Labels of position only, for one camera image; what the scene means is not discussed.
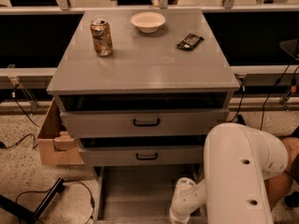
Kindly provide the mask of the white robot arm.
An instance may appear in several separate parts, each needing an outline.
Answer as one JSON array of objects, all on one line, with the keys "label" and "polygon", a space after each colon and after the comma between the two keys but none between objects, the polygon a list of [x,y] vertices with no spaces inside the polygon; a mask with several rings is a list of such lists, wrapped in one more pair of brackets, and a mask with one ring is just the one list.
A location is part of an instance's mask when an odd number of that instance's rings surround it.
[{"label": "white robot arm", "polygon": [[289,155],[273,134],[223,123],[207,135],[204,179],[182,177],[172,198],[172,224],[188,224],[201,206],[208,224],[274,224],[264,181],[286,169]]}]

